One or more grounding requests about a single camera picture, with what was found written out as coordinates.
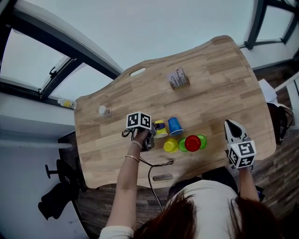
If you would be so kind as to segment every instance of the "blue cup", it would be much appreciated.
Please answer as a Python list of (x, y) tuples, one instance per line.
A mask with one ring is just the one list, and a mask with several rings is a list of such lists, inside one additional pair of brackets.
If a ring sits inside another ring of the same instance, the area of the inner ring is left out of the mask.
[(168, 120), (170, 136), (179, 135), (184, 132), (176, 117), (172, 117)]

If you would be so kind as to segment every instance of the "person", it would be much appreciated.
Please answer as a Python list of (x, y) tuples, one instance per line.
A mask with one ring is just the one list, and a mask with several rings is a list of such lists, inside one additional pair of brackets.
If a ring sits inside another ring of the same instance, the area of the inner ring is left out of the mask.
[(177, 183), (163, 212), (135, 229), (138, 159), (147, 134), (138, 132), (125, 156), (100, 239), (283, 238), (272, 212), (259, 202), (249, 168), (239, 170), (240, 196), (225, 167)]

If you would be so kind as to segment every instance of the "wood grain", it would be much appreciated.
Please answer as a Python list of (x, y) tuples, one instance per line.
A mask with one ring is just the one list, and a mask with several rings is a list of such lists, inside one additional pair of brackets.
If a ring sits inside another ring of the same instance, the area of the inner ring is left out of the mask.
[[(145, 67), (145, 71), (130, 74)], [(167, 74), (183, 68), (190, 85), (173, 91)], [(226, 119), (244, 125), (255, 140), (257, 160), (276, 149), (268, 107), (259, 84), (243, 54), (229, 36), (219, 36), (205, 44), (173, 56), (144, 61), (124, 71), (98, 92), (80, 97), (75, 110), (78, 151), (86, 185), (97, 188), (116, 183), (130, 138), (122, 138), (128, 113), (142, 111), (153, 121), (167, 122), (177, 117), (185, 130), (174, 137), (203, 134), (208, 144), (194, 153), (167, 153), (168, 138), (155, 139), (155, 148), (142, 157), (152, 164), (174, 159), (173, 165), (154, 168), (151, 177), (173, 174), (172, 180), (153, 182), (154, 188), (169, 187), (176, 181), (228, 164), (224, 150)], [(112, 109), (99, 116), (100, 105)], [(148, 187), (149, 166), (140, 163), (138, 185)]]

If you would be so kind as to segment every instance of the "black bag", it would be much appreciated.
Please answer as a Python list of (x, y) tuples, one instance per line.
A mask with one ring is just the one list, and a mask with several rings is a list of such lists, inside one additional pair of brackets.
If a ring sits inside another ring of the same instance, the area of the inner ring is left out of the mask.
[[(293, 122), (293, 117), (282, 106), (276, 106), (275, 104), (271, 104), (271, 103), (267, 103), (267, 105), (273, 123), (276, 144), (281, 145), (281, 142), (285, 136), (286, 131), (288, 130), (288, 128), (291, 126)], [(288, 125), (288, 118), (286, 114), (290, 115), (292, 119), (289, 125)]]

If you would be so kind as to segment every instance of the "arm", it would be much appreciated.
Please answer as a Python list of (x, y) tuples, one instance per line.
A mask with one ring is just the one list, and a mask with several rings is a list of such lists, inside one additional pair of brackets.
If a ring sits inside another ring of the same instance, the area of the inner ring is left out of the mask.
[[(144, 130), (138, 133), (134, 140), (142, 145), (148, 132), (148, 130)], [(132, 143), (128, 155), (139, 158), (140, 147)], [(118, 174), (115, 198), (106, 226), (122, 225), (134, 228), (136, 221), (138, 164), (137, 160), (125, 157), (125, 161)]]
[(251, 199), (259, 201), (256, 186), (249, 168), (239, 169), (240, 178), (240, 196), (244, 199)]

